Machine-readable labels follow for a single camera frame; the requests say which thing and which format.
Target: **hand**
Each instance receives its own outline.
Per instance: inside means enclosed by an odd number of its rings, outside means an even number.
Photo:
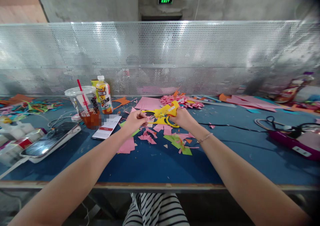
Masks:
[[[171,116],[169,119],[190,133],[192,133],[192,129],[200,126],[198,122],[189,114],[189,112],[182,108],[177,109],[176,117]]]
[[[147,126],[148,118],[142,111],[131,112],[122,127],[130,136],[140,127]]]

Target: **bracelet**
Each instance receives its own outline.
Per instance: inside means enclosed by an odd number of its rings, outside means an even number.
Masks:
[[[202,143],[203,141],[205,141],[207,138],[209,138],[210,135],[213,135],[213,133],[208,134],[207,136],[205,136],[203,139],[198,140],[197,143]]]

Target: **floor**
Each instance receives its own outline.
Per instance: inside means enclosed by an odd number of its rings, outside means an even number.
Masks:
[[[7,225],[12,217],[19,211],[19,199],[22,206],[25,205],[36,192],[8,192],[0,191],[0,226]],[[249,217],[227,192],[219,193],[181,193],[177,194],[182,208],[190,222],[190,225],[253,225]],[[317,192],[292,192],[290,197],[302,206],[302,208],[312,214],[317,202]],[[121,225],[122,220],[126,216],[129,205],[131,204],[131,197],[129,193],[114,193],[114,192],[100,192],[98,197],[102,201],[108,201],[115,209],[117,220],[110,220],[108,214],[103,209],[99,210],[90,219],[89,225]],[[84,200],[84,204],[90,209],[95,206],[95,202],[90,197]],[[79,205],[79,207],[70,215],[69,219],[64,225],[87,225],[86,209]]]

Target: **striped clothing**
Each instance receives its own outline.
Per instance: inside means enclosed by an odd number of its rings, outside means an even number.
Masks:
[[[132,203],[123,222],[125,226],[189,226],[176,194],[131,193]]]

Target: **metal partition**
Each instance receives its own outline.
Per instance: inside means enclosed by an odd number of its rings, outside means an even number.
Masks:
[[[0,94],[63,95],[104,75],[113,95],[262,94],[320,78],[320,25],[302,21],[0,25]]]

